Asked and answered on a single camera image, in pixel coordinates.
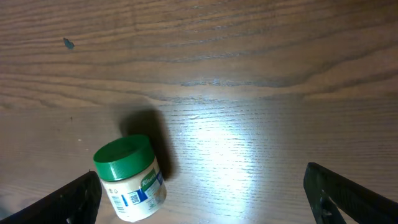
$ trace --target green cap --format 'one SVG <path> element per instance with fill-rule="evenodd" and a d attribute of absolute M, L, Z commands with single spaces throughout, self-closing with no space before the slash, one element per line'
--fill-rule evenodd
<path fill-rule="evenodd" d="M 98 175 L 105 181 L 130 178 L 148 168 L 154 159 L 148 136 L 141 134 L 119 138 L 94 154 Z"/>

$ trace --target green logo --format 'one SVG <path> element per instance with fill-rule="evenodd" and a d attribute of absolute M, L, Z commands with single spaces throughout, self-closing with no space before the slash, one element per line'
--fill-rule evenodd
<path fill-rule="evenodd" d="M 141 189 L 143 191 L 146 191 L 156 180 L 156 172 L 155 169 L 152 169 L 152 171 L 147 174 L 143 180 L 141 181 Z"/>

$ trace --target lid top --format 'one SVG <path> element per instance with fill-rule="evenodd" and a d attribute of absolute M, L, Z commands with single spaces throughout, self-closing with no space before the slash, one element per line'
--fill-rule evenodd
<path fill-rule="evenodd" d="M 117 181 L 140 173 L 154 159 L 148 136 L 137 134 L 103 146 L 95 153 L 94 164 L 103 180 Z"/>

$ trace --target spice jar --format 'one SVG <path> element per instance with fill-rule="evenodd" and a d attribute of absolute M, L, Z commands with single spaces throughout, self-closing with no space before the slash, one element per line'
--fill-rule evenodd
<path fill-rule="evenodd" d="M 147 136 L 132 135 L 103 146 L 94 164 L 120 219 L 137 222 L 163 204 L 166 188 Z"/>

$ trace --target brown tabletop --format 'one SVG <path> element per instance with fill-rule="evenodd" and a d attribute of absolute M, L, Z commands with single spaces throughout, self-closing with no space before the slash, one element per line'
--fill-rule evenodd
<path fill-rule="evenodd" d="M 397 12 L 385 0 L 0 1 L 0 218 L 132 133 L 153 139 L 168 191 L 142 223 L 315 223 L 308 162 L 398 201 Z M 105 192 L 97 223 L 124 223 Z"/>

